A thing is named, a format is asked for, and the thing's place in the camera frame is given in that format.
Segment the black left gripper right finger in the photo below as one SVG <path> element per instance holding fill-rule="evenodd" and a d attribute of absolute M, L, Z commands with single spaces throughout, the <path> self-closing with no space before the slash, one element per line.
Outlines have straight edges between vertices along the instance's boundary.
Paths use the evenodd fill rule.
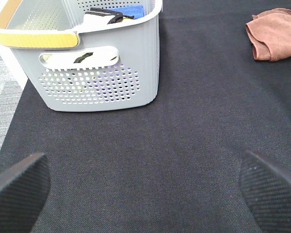
<path fill-rule="evenodd" d="M 239 186 L 263 233 L 291 233 L 291 171 L 248 150 L 242 157 Z"/>

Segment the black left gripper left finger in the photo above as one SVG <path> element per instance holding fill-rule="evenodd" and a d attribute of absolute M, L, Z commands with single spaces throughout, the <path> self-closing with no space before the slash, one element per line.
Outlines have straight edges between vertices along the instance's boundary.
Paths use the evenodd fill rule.
<path fill-rule="evenodd" d="M 35 153 L 0 174 L 0 233 L 29 233 L 50 191 L 49 161 Z"/>

